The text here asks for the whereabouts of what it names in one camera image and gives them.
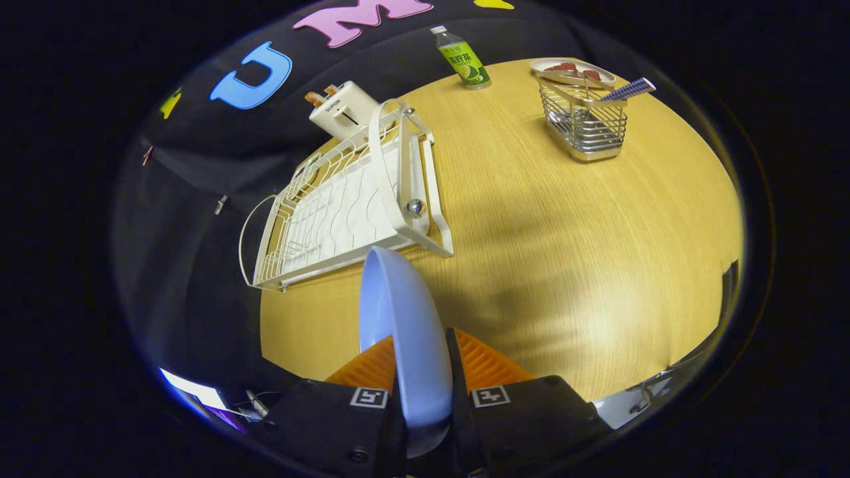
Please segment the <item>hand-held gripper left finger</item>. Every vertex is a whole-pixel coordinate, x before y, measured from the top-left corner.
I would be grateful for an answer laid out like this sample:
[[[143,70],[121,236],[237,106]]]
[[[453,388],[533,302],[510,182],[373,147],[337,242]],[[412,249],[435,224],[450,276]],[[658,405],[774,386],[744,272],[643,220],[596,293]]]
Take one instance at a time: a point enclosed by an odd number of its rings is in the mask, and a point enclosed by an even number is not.
[[[394,339],[380,339],[324,381],[301,379],[270,408],[263,443],[311,477],[397,477],[406,424]]]

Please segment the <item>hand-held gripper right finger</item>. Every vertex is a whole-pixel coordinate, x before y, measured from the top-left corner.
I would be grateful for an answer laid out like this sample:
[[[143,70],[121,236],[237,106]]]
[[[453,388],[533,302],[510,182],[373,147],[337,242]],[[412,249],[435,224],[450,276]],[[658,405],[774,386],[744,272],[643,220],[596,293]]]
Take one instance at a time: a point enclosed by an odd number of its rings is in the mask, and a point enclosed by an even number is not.
[[[613,434],[558,375],[534,377],[493,347],[448,329],[450,441],[464,477],[556,477]]]

